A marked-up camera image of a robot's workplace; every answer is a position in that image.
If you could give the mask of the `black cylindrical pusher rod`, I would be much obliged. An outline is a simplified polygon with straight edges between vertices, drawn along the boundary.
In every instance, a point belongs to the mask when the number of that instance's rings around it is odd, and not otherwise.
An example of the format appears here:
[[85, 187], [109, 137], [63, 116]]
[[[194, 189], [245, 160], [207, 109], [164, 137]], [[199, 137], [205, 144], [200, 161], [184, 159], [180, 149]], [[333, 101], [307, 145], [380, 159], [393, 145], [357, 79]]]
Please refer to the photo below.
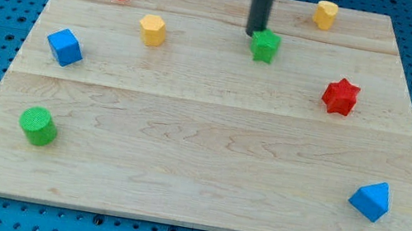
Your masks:
[[246, 25], [246, 34], [264, 31], [270, 18], [273, 0], [252, 0]]

